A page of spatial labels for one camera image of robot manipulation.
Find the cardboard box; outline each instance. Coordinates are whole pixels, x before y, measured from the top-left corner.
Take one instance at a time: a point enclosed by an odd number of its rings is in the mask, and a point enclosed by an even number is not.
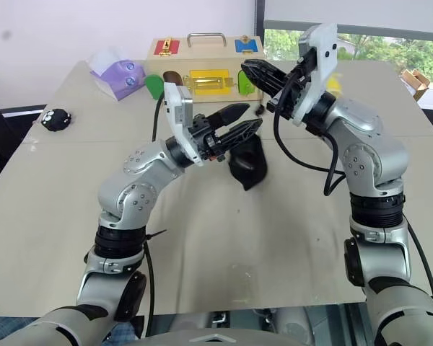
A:
[[[145,69],[146,74],[161,78],[165,72],[181,77],[194,102],[244,102],[261,99],[263,93],[248,80],[240,64],[264,58],[256,36],[190,34],[153,40]]]
[[[401,79],[406,83],[408,90],[416,101],[422,97],[430,85],[430,80],[415,69],[412,72],[404,70]]]

